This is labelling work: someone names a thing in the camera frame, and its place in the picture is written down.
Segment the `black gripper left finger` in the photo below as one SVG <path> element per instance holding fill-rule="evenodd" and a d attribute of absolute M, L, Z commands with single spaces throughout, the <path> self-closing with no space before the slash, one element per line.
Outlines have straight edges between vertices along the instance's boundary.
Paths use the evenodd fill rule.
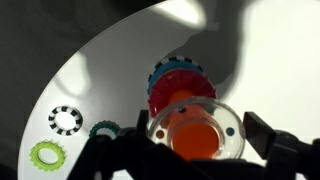
<path fill-rule="evenodd" d="M 135 127 L 124 128 L 116 139 L 116 152 L 122 157 L 154 155 L 157 145 L 148 137 L 149 111 L 141 110 Z"/>

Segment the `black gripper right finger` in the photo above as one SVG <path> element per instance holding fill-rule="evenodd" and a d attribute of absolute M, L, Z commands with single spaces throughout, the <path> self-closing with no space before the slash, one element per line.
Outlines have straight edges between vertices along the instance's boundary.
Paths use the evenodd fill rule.
<path fill-rule="evenodd" d="M 297 144 L 292 134 L 275 130 L 254 112 L 245 112 L 243 118 L 246 140 L 267 167 L 296 167 Z"/>

